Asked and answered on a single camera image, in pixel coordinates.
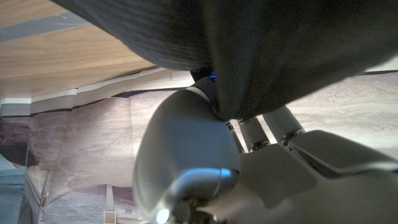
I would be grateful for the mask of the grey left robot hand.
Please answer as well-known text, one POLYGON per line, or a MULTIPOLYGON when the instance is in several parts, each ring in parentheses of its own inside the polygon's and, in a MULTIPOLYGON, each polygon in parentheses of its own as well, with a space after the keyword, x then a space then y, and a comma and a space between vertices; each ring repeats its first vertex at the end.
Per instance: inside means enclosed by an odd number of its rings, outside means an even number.
POLYGON ((215 113, 216 77, 170 95, 142 138, 133 173, 150 223, 396 223, 397 161, 324 131, 286 107, 239 122, 249 152, 215 113))

